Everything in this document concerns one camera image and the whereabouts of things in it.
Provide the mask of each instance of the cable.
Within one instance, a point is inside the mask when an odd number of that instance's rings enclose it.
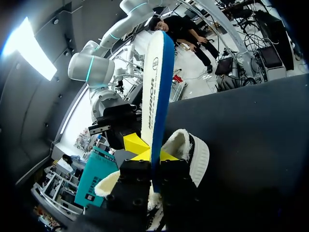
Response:
[[[117,76],[115,76],[115,77],[121,77],[121,76],[123,76],[123,77],[129,76],[129,77],[136,77],[136,78],[138,78],[138,79],[143,79],[143,78],[142,78],[141,76],[139,76],[139,75],[136,75],[136,74],[128,74],[128,73],[120,74],[120,75],[117,75]]]
[[[139,65],[137,65],[137,64],[134,64],[133,62],[127,61],[127,60],[123,59],[122,57],[120,57],[119,55],[114,55],[114,53],[112,52],[112,49],[113,49],[114,45],[113,45],[113,46],[111,47],[111,49],[110,49],[110,52],[111,52],[111,55],[112,55],[112,56],[114,56],[116,59],[119,59],[119,60],[122,60],[122,61],[124,61],[124,62],[133,64],[133,65],[135,65],[136,67],[139,67],[139,68],[142,69],[141,66],[139,66]]]

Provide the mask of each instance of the black shoe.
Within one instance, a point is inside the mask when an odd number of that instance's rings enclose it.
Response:
[[[207,66],[207,72],[212,73],[212,65]]]

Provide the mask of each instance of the black equipment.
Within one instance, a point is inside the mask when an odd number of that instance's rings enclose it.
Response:
[[[201,201],[189,170],[185,160],[162,161],[159,166],[162,220],[170,232],[200,231],[204,226],[198,211]],[[69,231],[144,232],[150,180],[148,161],[125,160],[119,179],[102,206],[90,206],[86,215],[80,215]]]
[[[291,45],[282,21],[263,11],[255,12],[254,17],[260,26],[263,37],[269,38],[273,42],[286,70],[293,70]]]

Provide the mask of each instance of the black table surface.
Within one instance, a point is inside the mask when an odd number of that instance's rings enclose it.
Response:
[[[171,103],[165,140],[177,129],[187,129],[210,150],[199,186],[205,228],[277,227],[304,183],[309,75]]]

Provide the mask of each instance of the ceiling light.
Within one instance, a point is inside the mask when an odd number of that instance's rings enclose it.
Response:
[[[15,50],[18,50],[22,57],[47,80],[50,81],[57,72],[57,69],[47,58],[35,39],[27,17],[10,35],[5,44],[3,54],[9,55]]]

